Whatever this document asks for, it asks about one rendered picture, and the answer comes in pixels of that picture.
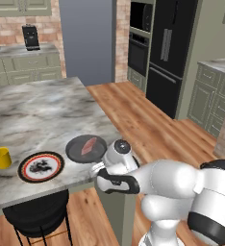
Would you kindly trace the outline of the black fridge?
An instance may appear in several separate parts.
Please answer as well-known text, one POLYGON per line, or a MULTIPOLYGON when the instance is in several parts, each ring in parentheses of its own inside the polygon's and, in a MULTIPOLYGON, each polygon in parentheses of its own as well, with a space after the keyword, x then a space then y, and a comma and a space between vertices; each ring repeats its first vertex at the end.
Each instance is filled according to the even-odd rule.
POLYGON ((146 98, 174 119, 198 0, 156 0, 146 98))

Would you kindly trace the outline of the grey-green drawer under oven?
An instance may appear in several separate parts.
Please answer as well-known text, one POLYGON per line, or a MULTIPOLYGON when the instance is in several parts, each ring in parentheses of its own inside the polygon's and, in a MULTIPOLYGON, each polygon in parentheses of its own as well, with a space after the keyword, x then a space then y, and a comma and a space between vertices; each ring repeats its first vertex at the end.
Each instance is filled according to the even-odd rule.
POLYGON ((128 80, 137 88, 139 88, 142 92, 145 92, 146 78, 131 67, 128 68, 128 80))

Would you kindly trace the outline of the black-rimmed patterned plate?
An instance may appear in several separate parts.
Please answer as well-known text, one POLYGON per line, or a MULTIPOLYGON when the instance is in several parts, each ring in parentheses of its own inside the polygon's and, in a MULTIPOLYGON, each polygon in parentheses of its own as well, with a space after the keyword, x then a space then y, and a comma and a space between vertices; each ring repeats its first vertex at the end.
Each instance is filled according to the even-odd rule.
POLYGON ((37 152, 24 159, 18 166, 18 177, 29 184, 47 182, 64 169, 64 159, 56 152, 37 152))

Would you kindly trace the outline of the red raw steak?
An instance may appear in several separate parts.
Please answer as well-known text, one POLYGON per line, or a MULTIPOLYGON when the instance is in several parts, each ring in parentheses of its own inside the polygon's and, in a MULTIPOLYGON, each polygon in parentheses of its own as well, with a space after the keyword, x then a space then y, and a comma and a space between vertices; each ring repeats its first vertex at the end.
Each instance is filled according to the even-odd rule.
POLYGON ((96 143, 96 141, 97 141, 96 137, 92 137, 91 139, 89 139, 85 143, 84 147, 82 148, 81 155, 85 155, 85 154, 89 153, 92 150, 92 148, 93 148, 94 144, 96 143))

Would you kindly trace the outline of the black round stool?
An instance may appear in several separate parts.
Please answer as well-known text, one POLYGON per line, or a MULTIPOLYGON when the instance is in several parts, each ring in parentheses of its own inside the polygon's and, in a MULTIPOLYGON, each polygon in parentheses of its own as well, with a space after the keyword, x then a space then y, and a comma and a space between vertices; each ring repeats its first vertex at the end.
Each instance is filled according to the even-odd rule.
POLYGON ((67 228, 68 239, 71 242, 71 232, 67 213, 69 191, 63 190, 28 202, 3 209, 3 213, 12 224, 20 245, 23 245, 20 235, 24 235, 30 243, 31 238, 41 237, 47 246, 45 237, 55 231, 63 221, 67 228))

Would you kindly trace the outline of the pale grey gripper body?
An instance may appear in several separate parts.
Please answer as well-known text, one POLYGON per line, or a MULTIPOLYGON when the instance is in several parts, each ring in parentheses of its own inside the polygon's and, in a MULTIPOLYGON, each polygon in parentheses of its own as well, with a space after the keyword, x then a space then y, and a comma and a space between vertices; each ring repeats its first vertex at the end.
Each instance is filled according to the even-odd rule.
POLYGON ((89 171, 89 174, 91 177, 94 177, 97 175, 97 173, 103 169, 105 167, 105 164, 104 162, 100 161, 96 164, 94 164, 91 168, 90 168, 90 171, 89 171))

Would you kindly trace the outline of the grey-green base cupboards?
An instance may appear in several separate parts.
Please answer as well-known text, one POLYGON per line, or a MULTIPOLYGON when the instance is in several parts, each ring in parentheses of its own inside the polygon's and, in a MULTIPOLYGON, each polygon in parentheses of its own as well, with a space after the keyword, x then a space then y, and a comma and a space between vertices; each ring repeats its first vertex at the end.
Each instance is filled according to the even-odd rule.
POLYGON ((0 86, 60 79, 58 54, 0 57, 0 86))

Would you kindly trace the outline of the black built-in oven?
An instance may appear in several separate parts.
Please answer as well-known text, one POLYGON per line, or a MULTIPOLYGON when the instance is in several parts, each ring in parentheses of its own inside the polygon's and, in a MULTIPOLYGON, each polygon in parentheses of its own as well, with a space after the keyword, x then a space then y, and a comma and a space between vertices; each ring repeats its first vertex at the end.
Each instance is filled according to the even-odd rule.
POLYGON ((142 76, 146 75, 149 39, 134 33, 129 34, 128 65, 142 76))

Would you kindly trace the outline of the yellow cup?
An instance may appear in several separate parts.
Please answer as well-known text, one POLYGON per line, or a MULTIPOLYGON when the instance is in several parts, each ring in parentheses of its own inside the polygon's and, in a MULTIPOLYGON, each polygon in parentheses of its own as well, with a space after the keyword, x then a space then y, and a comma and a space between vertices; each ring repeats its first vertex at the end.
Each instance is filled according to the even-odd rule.
POLYGON ((12 159, 7 147, 0 147, 0 169, 7 169, 11 166, 12 159))

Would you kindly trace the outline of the grey-green wall cupboards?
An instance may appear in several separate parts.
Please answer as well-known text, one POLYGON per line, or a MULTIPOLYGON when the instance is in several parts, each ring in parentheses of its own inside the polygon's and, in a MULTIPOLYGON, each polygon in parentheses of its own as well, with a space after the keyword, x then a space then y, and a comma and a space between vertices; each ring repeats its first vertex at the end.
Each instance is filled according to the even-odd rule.
POLYGON ((0 17, 51 15, 51 0, 0 0, 0 17))

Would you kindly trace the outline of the black coffee machine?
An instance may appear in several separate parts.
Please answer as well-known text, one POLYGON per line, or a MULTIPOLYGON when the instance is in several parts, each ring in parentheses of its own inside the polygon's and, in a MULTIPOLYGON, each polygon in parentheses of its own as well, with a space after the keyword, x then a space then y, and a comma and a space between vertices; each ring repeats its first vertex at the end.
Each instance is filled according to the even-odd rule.
POLYGON ((25 46, 28 51, 39 50, 38 30, 35 25, 26 24, 22 27, 25 46))

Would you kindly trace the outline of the grey-green cupboards with marble worktop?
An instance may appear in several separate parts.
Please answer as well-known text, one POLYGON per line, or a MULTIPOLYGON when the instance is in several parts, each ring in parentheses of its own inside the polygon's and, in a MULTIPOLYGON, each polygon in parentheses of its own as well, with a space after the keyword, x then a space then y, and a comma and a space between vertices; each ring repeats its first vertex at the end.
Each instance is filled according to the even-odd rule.
POLYGON ((187 117, 219 136, 225 119, 225 59, 198 62, 187 117))

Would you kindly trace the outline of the grey-green island base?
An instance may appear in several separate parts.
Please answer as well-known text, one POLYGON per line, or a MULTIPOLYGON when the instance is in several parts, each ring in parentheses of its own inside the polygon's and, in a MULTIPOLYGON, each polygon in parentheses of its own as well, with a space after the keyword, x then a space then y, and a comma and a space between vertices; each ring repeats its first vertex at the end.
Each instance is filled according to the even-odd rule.
POLYGON ((136 195, 101 191, 97 184, 96 192, 111 223, 119 246, 132 245, 136 195))

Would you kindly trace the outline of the dark grey frying pan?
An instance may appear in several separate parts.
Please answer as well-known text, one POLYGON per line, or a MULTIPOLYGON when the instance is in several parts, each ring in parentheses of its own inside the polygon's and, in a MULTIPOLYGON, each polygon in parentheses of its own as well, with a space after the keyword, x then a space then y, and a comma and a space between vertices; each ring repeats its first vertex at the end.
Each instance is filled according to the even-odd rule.
POLYGON ((99 162, 106 151, 107 143, 99 135, 79 135, 71 139, 65 147, 66 155, 71 160, 79 163, 99 162), (84 147, 85 143, 92 137, 97 138, 97 141, 94 144, 92 150, 85 155, 81 155, 81 150, 84 147))

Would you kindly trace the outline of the black microwave oven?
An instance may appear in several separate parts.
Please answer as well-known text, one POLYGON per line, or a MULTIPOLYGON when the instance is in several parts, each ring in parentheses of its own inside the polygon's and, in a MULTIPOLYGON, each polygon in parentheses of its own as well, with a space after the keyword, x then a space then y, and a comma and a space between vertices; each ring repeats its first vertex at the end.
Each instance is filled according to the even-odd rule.
POLYGON ((149 32, 151 30, 153 5, 132 2, 130 10, 130 26, 149 32))

